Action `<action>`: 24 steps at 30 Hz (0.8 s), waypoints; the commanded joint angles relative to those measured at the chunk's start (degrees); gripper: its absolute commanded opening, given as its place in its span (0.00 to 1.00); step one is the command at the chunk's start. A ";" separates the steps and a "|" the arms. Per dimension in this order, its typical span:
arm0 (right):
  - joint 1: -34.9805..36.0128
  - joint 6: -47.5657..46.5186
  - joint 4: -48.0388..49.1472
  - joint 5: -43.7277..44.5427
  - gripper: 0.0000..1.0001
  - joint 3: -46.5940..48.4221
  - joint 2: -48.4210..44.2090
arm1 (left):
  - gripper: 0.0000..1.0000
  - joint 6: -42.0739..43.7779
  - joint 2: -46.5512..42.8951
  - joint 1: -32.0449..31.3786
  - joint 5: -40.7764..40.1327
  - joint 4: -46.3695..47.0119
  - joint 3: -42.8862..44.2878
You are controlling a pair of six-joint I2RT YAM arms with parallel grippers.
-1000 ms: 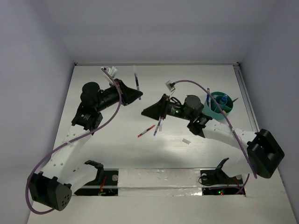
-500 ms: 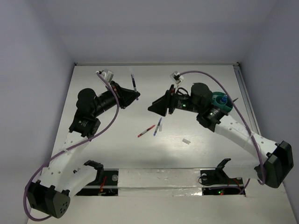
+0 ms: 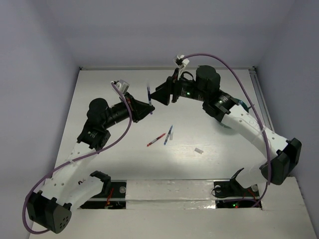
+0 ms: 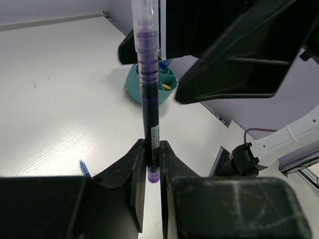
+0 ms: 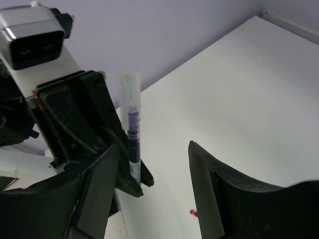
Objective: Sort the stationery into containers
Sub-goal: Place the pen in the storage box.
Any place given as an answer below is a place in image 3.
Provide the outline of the blue grip clear pen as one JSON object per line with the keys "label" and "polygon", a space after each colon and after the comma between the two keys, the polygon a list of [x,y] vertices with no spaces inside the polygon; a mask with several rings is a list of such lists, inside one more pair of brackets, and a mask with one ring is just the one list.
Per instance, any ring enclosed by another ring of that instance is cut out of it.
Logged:
{"label": "blue grip clear pen", "polygon": [[150,89],[150,83],[149,81],[147,80],[147,95],[148,95],[148,102],[149,102],[149,105],[150,106],[153,106],[152,105],[152,99],[151,99],[151,89]]}

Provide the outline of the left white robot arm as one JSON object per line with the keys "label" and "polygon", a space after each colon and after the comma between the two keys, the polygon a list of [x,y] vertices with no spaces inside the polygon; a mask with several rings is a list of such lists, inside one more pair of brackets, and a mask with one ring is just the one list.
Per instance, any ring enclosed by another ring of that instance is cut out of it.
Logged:
{"label": "left white robot arm", "polygon": [[42,178],[45,184],[27,194],[23,209],[24,227],[37,234],[27,224],[29,218],[45,228],[44,232],[62,232],[73,211],[93,196],[109,196],[111,177],[101,171],[88,172],[88,164],[101,152],[116,145],[123,136],[107,145],[109,128],[125,119],[139,122],[155,110],[154,106],[134,99],[129,93],[120,95],[120,102],[109,106],[103,98],[89,104],[87,120],[65,163]]}

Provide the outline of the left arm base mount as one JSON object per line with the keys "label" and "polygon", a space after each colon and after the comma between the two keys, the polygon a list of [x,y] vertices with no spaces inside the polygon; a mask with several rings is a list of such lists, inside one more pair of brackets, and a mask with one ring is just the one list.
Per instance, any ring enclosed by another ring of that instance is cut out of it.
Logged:
{"label": "left arm base mount", "polygon": [[93,196],[80,209],[125,209],[126,181],[112,181],[111,177],[101,171],[94,171],[91,177],[98,178],[102,183],[99,194]]}

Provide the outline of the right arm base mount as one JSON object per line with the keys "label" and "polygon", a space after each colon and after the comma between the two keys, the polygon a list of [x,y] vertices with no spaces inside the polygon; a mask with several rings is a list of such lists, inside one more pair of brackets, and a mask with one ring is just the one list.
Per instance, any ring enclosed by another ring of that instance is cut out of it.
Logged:
{"label": "right arm base mount", "polygon": [[229,180],[214,182],[211,195],[216,198],[217,208],[262,208],[258,185],[244,188],[237,181],[243,170],[239,169]]}

